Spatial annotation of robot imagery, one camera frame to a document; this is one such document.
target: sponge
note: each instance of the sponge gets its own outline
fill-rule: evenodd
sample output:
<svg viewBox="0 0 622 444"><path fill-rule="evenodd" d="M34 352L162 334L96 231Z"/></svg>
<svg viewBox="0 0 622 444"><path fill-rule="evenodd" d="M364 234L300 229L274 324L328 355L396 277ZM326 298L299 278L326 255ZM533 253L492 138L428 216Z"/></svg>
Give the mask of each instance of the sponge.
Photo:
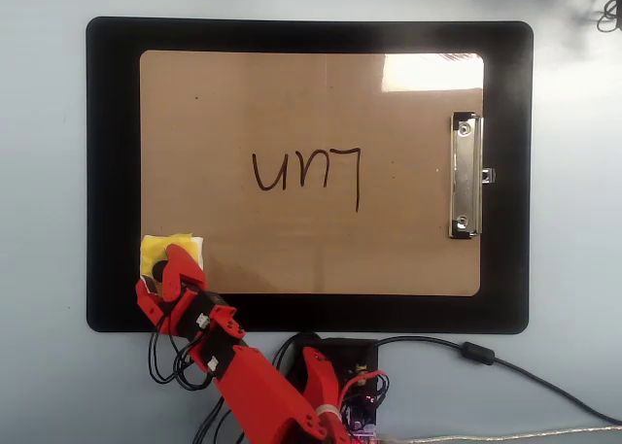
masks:
<svg viewBox="0 0 622 444"><path fill-rule="evenodd" d="M145 235L140 244L140 274L153 278L154 264L166 260L166 247L176 244L186 250L192 259L203 269L203 239L193 237L191 233L176 233L169 237Z"/></svg>

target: red robotic arm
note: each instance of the red robotic arm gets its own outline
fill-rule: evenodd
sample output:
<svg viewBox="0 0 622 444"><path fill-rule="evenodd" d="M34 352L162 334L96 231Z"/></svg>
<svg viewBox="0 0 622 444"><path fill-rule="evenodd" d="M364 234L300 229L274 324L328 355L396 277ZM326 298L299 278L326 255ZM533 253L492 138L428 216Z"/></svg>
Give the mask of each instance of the red robotic arm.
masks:
<svg viewBox="0 0 622 444"><path fill-rule="evenodd" d="M253 444L350 444L337 409L339 383L332 364L305 347L303 394L244 342L235 308L207 290L205 274L181 247L169 245L162 297L154 281L136 284L138 305L162 333L195 343L190 356L214 383Z"/></svg>

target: clipboard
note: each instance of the clipboard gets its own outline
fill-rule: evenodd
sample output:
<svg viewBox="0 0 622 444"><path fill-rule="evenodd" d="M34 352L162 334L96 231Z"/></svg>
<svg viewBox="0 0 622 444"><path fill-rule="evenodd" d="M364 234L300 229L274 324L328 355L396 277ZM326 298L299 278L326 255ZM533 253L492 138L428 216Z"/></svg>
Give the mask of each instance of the clipboard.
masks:
<svg viewBox="0 0 622 444"><path fill-rule="evenodd" d="M279 31L287 37L271 39ZM133 50L111 45L129 35ZM89 79L87 318L96 330L146 327L121 289L101 294L96 258L122 264L125 285L137 268L129 243L177 232L204 238L208 283L249 329L526 325L533 48L523 23L98 18L87 36L100 83L102 65L112 67L92 47L108 38L105 52L125 52L116 80L130 101L125 125L117 118L125 134L112 140L107 129L102 139L91 119L120 103ZM507 97L517 86L500 74L528 75L523 95ZM514 132L498 127L508 112L519 114ZM108 162L119 141L137 154L124 174ZM130 199L105 207L131 207L128 216L91 208L110 179ZM500 233L502 216L513 230ZM103 251L102 224L127 231L127 261Z"/></svg>

